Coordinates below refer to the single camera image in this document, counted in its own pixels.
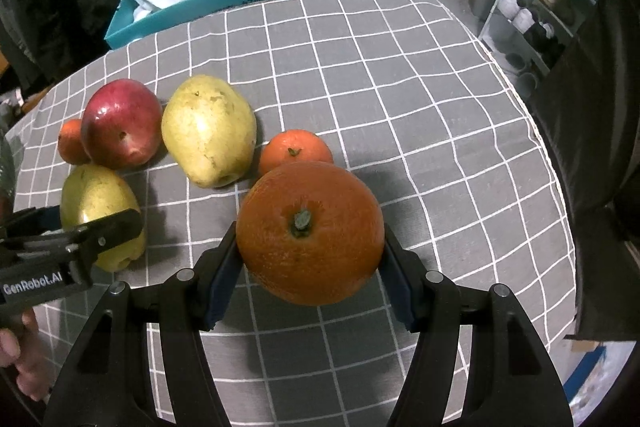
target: orange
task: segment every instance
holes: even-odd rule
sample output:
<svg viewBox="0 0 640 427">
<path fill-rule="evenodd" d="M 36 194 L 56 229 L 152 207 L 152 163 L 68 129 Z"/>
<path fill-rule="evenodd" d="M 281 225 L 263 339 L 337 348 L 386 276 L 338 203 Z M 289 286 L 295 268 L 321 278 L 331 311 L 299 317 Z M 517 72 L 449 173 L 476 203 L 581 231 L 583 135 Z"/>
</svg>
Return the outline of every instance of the orange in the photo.
<svg viewBox="0 0 640 427">
<path fill-rule="evenodd" d="M 236 240 L 249 271 L 294 304 L 347 298 L 375 272 L 385 242 L 382 211 L 367 185 L 325 162 L 293 162 L 265 174 L 245 197 Z"/>
<path fill-rule="evenodd" d="M 82 165 L 91 160 L 84 151 L 80 141 L 80 126 L 82 121 L 79 118 L 67 120 L 63 123 L 58 134 L 58 152 L 60 157 L 71 165 Z"/>
<path fill-rule="evenodd" d="M 312 132 L 290 129 L 276 134 L 262 150 L 258 173 L 264 176 L 280 165 L 300 161 L 333 163 L 334 156 L 326 143 Z"/>
</svg>

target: yellow pear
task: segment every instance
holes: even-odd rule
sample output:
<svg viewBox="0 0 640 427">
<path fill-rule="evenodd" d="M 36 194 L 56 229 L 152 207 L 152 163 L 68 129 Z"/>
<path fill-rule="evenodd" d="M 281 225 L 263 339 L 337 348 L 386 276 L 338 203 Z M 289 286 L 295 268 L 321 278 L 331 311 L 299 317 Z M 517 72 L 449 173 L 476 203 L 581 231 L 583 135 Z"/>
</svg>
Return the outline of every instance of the yellow pear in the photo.
<svg viewBox="0 0 640 427">
<path fill-rule="evenodd" d="M 220 78 L 185 80 L 162 115 L 162 139 L 187 177 L 201 188 L 241 178 L 255 150 L 255 115 L 246 100 Z"/>
<path fill-rule="evenodd" d="M 65 230 L 128 208 L 140 211 L 129 185 L 107 167 L 92 164 L 78 166 L 62 187 L 60 221 Z M 95 266 L 107 272 L 123 270 L 144 251 L 143 230 L 137 238 L 102 252 Z"/>
</svg>

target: gray plaid tablecloth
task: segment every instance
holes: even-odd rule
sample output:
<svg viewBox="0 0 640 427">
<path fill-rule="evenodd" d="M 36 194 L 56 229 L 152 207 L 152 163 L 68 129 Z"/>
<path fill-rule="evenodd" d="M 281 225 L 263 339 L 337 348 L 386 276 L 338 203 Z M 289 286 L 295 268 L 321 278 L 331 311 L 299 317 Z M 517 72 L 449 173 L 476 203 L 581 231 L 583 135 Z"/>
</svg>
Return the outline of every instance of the gray plaid tablecloth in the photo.
<svg viewBox="0 0 640 427">
<path fill-rule="evenodd" d="M 305 128 L 363 179 L 405 248 L 454 281 L 509 285 L 551 351 L 572 327 L 575 259 L 556 174 L 517 95 L 482 44 L 437 0 L 281 0 L 177 26 L 110 52 L 58 84 L 9 135 L 21 161 L 15 208 L 57 204 L 70 166 L 61 124 L 116 78 L 166 101 L 188 76 L 230 81 L 255 109 L 258 142 Z M 162 282 L 214 247 L 248 183 L 190 184 L 169 155 L 126 174 L 148 228 L 146 255 L 117 274 Z M 60 369 L 112 276 L 38 308 Z M 159 414 L 172 419 L 158 325 L 148 329 Z M 416 336 L 375 276 L 353 298 L 289 305 L 242 274 L 202 340 L 233 425 L 376 427 L 388 419 Z M 447 417 L 460 414 L 470 352 L 463 328 Z"/>
</svg>

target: red apple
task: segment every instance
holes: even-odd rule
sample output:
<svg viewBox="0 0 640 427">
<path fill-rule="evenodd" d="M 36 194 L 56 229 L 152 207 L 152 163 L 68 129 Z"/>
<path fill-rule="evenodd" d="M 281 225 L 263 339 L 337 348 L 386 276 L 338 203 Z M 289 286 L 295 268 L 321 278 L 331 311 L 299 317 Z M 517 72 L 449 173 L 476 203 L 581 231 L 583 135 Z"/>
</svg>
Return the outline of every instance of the red apple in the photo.
<svg viewBox="0 0 640 427">
<path fill-rule="evenodd" d="M 94 163 L 113 170 L 149 161 L 161 142 L 162 106 L 143 84 L 129 78 L 102 86 L 82 115 L 84 150 Z"/>
</svg>

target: finger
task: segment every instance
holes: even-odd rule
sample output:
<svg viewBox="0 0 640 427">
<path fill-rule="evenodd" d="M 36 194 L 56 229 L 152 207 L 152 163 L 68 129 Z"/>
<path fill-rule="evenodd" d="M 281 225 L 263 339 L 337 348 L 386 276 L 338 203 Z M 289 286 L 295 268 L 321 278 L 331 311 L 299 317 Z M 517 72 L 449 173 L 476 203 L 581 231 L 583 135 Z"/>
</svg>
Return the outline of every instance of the finger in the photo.
<svg viewBox="0 0 640 427">
<path fill-rule="evenodd" d="M 0 330 L 0 367 L 7 367 L 20 357 L 20 344 L 10 330 Z"/>
<path fill-rule="evenodd" d="M 15 368 L 20 373 L 28 373 L 31 368 L 44 361 L 44 344 L 37 334 L 25 333 L 20 347 L 20 357 L 15 361 Z"/>
<path fill-rule="evenodd" d="M 21 393 L 35 401 L 42 400 L 49 392 L 49 382 L 33 375 L 18 375 L 15 383 Z"/>
<path fill-rule="evenodd" d="M 22 314 L 22 323 L 31 333 L 38 333 L 38 321 L 36 320 L 36 314 L 33 308 L 28 309 Z"/>
</svg>

